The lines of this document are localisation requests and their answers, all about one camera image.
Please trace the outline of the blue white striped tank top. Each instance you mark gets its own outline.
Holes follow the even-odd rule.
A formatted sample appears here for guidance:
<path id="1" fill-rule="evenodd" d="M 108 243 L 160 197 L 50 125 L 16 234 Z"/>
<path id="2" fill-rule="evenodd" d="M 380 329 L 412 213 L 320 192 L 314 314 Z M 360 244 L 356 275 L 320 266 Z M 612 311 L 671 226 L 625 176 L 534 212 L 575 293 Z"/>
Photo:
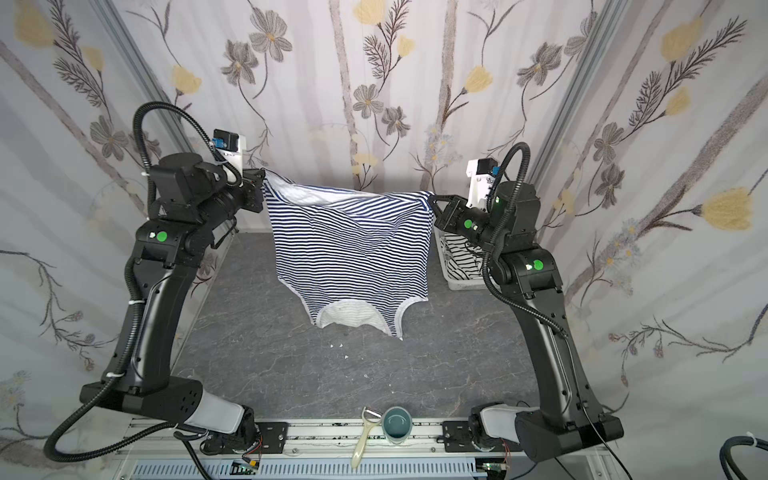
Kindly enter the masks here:
<path id="1" fill-rule="evenodd" d="M 430 192 L 300 185 L 269 171 L 264 196 L 278 280 L 311 324 L 402 338 L 406 310 L 428 299 Z"/>

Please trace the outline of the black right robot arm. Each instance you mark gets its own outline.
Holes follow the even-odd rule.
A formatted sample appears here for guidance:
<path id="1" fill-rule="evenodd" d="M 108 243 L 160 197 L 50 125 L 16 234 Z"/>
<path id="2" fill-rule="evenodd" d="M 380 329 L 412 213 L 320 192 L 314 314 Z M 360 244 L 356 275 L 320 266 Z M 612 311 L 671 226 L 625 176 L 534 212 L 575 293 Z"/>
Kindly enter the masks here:
<path id="1" fill-rule="evenodd" d="M 490 211 L 457 195 L 434 195 L 429 203 L 439 230 L 489 254 L 488 289 L 513 310 L 538 385 L 535 410 L 500 402 L 473 408 L 474 446 L 490 450 L 508 442 L 539 463 L 622 438 L 621 420 L 597 400 L 579 359 L 554 257 L 535 240 L 540 200 L 534 187 L 501 183 Z"/>

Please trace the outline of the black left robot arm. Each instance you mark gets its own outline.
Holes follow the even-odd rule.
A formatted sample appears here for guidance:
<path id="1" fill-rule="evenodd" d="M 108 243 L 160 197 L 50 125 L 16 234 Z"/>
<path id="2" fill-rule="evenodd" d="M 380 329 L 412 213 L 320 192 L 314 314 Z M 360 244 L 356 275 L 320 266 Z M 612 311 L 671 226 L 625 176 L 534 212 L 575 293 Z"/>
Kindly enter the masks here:
<path id="1" fill-rule="evenodd" d="M 102 378 L 82 387 L 82 403 L 232 435 L 246 410 L 171 374 L 174 338 L 188 291 L 215 230 L 240 210 L 263 208 L 262 169 L 246 169 L 236 185 L 229 167 L 194 153 L 162 158 L 149 169 L 158 197 L 135 234 L 125 271 L 129 307 L 115 354 Z"/>

